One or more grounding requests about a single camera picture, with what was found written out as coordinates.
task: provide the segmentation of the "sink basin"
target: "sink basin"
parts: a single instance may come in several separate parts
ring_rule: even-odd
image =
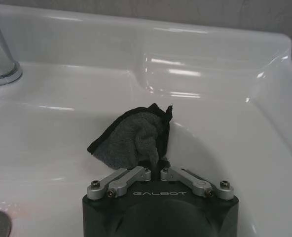
[[[0,87],[11,237],[80,237],[87,146],[123,112],[174,106],[167,157],[240,200],[239,237],[292,236],[291,41],[278,34],[0,5],[22,78]]]

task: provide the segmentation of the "gray wall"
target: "gray wall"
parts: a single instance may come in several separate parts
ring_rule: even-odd
[[[292,0],[0,0],[0,3],[279,32],[292,39]]]

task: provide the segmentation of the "white ceramic surface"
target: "white ceramic surface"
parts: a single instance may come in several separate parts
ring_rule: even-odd
[[[124,111],[174,105],[168,157],[240,199],[239,237],[292,236],[292,60],[283,35],[0,5],[23,77],[0,87],[12,237],[81,237],[86,148]]]

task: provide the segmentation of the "silver linkage arm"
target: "silver linkage arm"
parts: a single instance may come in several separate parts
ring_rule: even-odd
[[[185,172],[182,169],[171,166],[160,173],[162,181],[180,181],[192,189],[193,193],[200,197],[210,198],[214,195],[212,185]]]
[[[103,198],[105,195],[108,185],[111,181],[119,178],[123,174],[127,173],[127,169],[118,169],[117,171],[113,172],[108,177],[104,178],[103,180],[94,180],[91,182],[91,185],[87,188],[87,196],[91,200],[98,200]]]
[[[161,170],[160,177],[162,181],[180,181],[192,189],[197,196],[211,198],[214,196],[214,189],[208,181],[198,179],[183,169],[171,166]],[[216,187],[216,196],[223,200],[234,198],[234,189],[227,181],[221,181],[220,186]]]
[[[136,181],[149,181],[151,179],[151,171],[147,168],[136,166],[134,169],[126,173],[118,180],[114,180],[109,184],[107,196],[117,198],[127,193],[127,189]]]

